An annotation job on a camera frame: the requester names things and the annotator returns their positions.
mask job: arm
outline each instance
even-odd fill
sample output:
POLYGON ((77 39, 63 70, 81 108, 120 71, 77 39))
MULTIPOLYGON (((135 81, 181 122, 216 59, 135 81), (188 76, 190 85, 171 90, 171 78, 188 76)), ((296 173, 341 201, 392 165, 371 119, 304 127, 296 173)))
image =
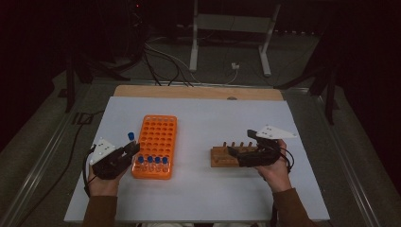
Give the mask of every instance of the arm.
MULTIPOLYGON (((286 155, 284 149, 287 148, 283 140, 278 141, 282 153, 286 155)), ((288 176, 287 163, 284 158, 280 158, 270 166, 257 166, 259 174, 269 184, 273 193, 274 204, 278 210, 280 226, 317 226, 307 216, 307 212, 301 203, 295 188, 292 188, 288 176)))
POLYGON ((117 209, 118 185, 126 171, 123 171, 113 180, 101 180, 95 176, 90 167, 88 179, 90 181, 89 190, 91 192, 91 198, 89 199, 86 208, 85 217, 82 223, 83 227, 114 226, 114 217, 117 209))

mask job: hand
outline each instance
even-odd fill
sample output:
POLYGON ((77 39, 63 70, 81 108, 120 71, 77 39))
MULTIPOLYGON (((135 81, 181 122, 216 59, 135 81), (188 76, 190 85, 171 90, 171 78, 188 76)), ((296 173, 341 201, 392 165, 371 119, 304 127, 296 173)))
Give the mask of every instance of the hand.
POLYGON ((91 197, 93 196, 117 196, 118 194, 118 185, 120 183, 121 178, 127 172, 127 169, 124 170, 120 175, 118 175, 115 179, 112 180, 102 180, 95 176, 94 171, 92 170, 92 166, 89 166, 89 191, 91 192, 91 197))
MULTIPOLYGON (((286 143, 283 140, 278 140, 281 153, 286 155, 286 143)), ((270 166, 256 166, 255 169, 266 180, 271 188, 271 192, 281 192, 292 188, 289 181, 287 162, 283 157, 280 157, 277 162, 270 166)))

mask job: wooden block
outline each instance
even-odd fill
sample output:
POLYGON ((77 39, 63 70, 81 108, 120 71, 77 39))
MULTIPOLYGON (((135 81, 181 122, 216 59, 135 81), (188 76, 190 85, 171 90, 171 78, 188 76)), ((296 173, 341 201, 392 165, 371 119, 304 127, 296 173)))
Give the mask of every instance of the wooden block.
MULTIPOLYGON (((211 167, 239 167, 238 160, 228 153, 228 149, 224 142, 223 147, 212 147, 211 149, 211 167)), ((257 147, 252 147, 252 142, 247 147, 243 147, 241 142, 239 147, 235 147, 235 143, 232 143, 231 147, 238 150, 239 152, 254 151, 257 147)))

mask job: table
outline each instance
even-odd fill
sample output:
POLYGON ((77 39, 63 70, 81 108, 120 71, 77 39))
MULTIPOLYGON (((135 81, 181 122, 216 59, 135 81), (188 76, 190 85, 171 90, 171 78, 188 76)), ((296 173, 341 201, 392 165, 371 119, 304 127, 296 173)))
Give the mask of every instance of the table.
MULTIPOLYGON (((298 134, 278 90, 122 85, 108 103, 94 143, 104 137, 118 147, 126 145, 127 131, 139 131, 145 114, 175 114, 179 119, 173 175, 167 181, 138 180, 128 172, 120 183, 117 221, 270 219, 271 192, 256 170, 211 168, 210 149, 224 141, 252 141, 246 130, 260 130, 273 119, 275 126, 298 134)), ((286 142, 295 158, 290 178, 309 217, 329 219, 301 138, 286 142)), ((87 202, 80 177, 64 220, 82 221, 87 202)))

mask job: sleeve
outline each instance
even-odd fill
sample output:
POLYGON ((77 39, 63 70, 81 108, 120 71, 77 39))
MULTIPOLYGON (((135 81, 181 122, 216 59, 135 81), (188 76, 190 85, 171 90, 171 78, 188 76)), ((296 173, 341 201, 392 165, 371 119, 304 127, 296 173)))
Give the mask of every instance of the sleeve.
POLYGON ((274 204, 278 211, 278 219, 281 227, 299 226, 310 227, 318 226, 307 216, 307 212, 302 205, 295 188, 287 191, 273 193, 274 204))
POLYGON ((117 210, 117 197, 95 196, 89 199, 83 227, 111 227, 117 210))

